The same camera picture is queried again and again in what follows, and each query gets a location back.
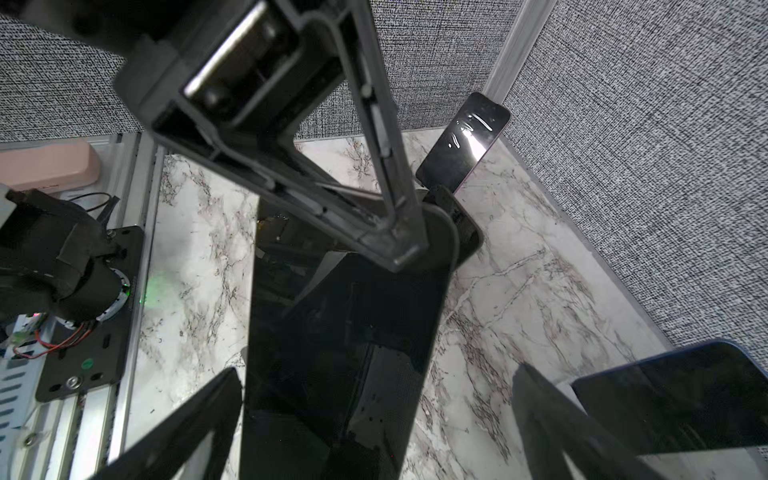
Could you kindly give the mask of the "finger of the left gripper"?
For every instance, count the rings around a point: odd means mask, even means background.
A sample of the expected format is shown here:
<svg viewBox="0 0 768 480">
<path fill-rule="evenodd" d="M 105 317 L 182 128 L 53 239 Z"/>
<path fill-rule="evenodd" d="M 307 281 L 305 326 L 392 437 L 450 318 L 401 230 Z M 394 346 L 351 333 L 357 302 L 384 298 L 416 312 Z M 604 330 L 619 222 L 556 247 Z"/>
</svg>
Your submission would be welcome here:
<svg viewBox="0 0 768 480">
<path fill-rule="evenodd" d="M 366 1 L 185 1 L 138 37 L 114 88 L 166 147 L 399 271 L 428 237 Z M 342 183 L 297 144 L 364 138 L 375 186 Z"/>
</svg>

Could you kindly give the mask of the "phone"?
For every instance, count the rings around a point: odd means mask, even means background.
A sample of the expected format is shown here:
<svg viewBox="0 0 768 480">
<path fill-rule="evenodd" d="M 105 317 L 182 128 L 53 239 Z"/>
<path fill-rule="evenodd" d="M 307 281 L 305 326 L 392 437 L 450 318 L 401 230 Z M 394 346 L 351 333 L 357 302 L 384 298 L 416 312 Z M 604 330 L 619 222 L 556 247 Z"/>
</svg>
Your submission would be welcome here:
<svg viewBox="0 0 768 480">
<path fill-rule="evenodd" d="M 426 189 L 456 192 L 501 136 L 510 111 L 479 92 L 471 93 L 416 170 Z"/>
<path fill-rule="evenodd" d="M 767 444 L 767 373 L 711 340 L 575 380 L 585 412 L 637 454 Z"/>
<path fill-rule="evenodd" d="M 424 206 L 428 251 L 393 273 L 260 204 L 241 478 L 399 477 L 459 249 Z"/>
</svg>

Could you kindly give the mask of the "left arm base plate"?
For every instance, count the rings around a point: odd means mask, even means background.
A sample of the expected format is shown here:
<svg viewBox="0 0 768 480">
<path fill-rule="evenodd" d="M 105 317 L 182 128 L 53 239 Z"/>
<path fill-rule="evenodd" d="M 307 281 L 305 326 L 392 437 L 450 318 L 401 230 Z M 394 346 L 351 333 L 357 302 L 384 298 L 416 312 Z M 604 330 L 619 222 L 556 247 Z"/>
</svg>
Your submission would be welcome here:
<svg viewBox="0 0 768 480">
<path fill-rule="evenodd" d="M 48 349 L 35 392 L 41 403 L 119 382 L 125 372 L 134 294 L 144 246 L 138 226 L 110 230 L 115 249 L 93 259 L 86 278 L 40 334 Z"/>
</svg>

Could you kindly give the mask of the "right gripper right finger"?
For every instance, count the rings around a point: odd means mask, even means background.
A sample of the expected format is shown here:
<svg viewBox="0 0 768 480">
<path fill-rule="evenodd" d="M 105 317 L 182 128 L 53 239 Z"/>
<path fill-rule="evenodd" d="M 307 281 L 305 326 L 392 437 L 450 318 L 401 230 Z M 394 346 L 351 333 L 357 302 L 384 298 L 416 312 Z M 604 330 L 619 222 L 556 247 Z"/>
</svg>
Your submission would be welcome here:
<svg viewBox="0 0 768 480">
<path fill-rule="evenodd" d="M 532 365 L 512 380 L 511 405 L 533 479 L 571 479 L 568 461 L 586 479 L 660 479 Z"/>
</svg>

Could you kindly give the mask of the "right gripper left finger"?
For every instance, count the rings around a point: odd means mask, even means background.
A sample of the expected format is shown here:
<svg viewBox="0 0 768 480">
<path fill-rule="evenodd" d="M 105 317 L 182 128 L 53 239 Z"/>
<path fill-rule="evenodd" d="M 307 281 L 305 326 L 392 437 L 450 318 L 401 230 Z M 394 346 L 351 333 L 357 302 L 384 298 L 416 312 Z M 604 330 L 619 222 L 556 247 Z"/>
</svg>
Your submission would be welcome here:
<svg viewBox="0 0 768 480">
<path fill-rule="evenodd" d="M 219 479 L 242 407 L 242 384 L 228 367 L 95 479 Z"/>
</svg>

